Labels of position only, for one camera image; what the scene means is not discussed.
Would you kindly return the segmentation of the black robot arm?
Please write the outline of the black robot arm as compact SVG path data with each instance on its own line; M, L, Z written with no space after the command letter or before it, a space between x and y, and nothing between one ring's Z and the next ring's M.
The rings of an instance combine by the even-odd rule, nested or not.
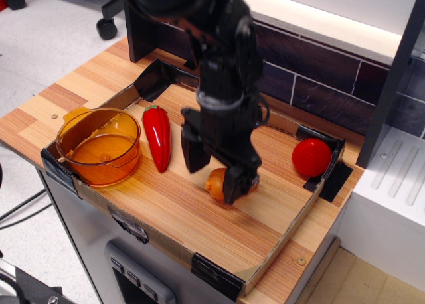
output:
M263 62L244 0L127 0L149 21L188 33L199 71L198 110L182 110L181 145L190 172L211 158L226 165L224 201L232 204L258 182L262 161L251 142L269 107L258 89Z

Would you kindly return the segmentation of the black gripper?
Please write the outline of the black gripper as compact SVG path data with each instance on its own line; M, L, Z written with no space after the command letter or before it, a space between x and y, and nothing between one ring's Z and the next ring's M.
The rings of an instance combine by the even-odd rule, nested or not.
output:
M228 169L223 182L225 204L234 204L259 183L258 167L262 161L255 151L252 132L264 125L269 105L258 91L244 95L236 107L226 110L201 106L199 110L183 108L181 147L185 164L195 173L215 157Z

